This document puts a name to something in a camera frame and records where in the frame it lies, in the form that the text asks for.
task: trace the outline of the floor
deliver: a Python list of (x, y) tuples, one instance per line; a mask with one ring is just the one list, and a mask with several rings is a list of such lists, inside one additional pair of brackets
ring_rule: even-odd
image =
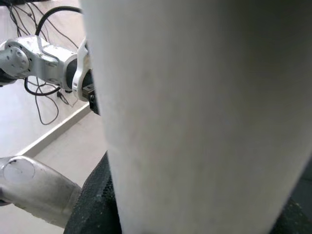
[[(79, 2), (78, 0), (51, 0), (38, 2), (36, 5), (43, 12), (46, 12), (52, 7), (59, 5), (79, 6)], [(26, 12), (30, 12), (27, 5), (19, 5), (19, 7)], [(25, 26), (31, 33), (34, 33), (35, 27), (31, 19), (20, 10), (18, 10), (18, 12)], [(34, 12), (38, 22), (41, 18), (41, 13), (35, 8)], [(70, 37), (76, 44), (79, 45), (85, 37), (81, 14), (59, 12), (52, 15), (49, 19), (55, 27)], [(7, 39), (15, 38), (17, 36), (16, 26), (10, 19), (8, 9), (4, 6), (0, 6), (0, 29), (0, 44)], [(46, 27), (44, 27), (43, 30), (46, 35), (46, 30), (48, 30), (51, 43), (62, 45), (73, 51), (76, 50), (71, 42), (58, 34), (49, 23), (46, 24)], [(70, 104), (76, 101), (73, 94), (65, 94), (65, 96)], [(21, 149), (31, 144), (85, 104), (85, 102), (78, 101), (74, 107), (71, 108), (61, 102), (56, 94), (53, 94), (50, 97), (55, 100), (59, 107), (59, 117), (52, 124), (44, 126), (40, 124), (39, 121), (35, 105), (35, 97), (24, 90), (23, 80), (18, 80), (14, 84), (5, 85), (0, 88), (0, 157), (15, 155)], [(52, 120), (56, 114), (55, 106), (45, 97), (39, 97), (38, 101), (43, 121), (48, 122)]]
[[(107, 146), (102, 133), (101, 118), (89, 113), (71, 129), (52, 142), (35, 159), (57, 170), (82, 186), (104, 155)], [(0, 207), (1, 234), (61, 234), (63, 229), (30, 213), (7, 205)]]

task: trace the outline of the black mesh fabric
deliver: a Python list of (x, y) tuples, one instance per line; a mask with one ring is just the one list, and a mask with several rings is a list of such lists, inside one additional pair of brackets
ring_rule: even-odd
[(121, 234), (107, 152), (84, 182), (64, 234)]

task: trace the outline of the white cylinder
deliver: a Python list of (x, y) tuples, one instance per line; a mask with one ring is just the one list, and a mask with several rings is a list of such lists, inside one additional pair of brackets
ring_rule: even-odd
[(266, 234), (309, 158), (311, 14), (83, 0), (125, 234)]

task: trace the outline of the robotic arm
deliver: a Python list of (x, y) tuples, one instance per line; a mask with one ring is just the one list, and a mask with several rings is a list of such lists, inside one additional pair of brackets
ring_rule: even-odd
[(86, 40), (77, 53), (35, 35), (7, 40), (0, 51), (0, 85), (29, 76), (73, 91), (79, 100), (89, 101), (98, 114)]

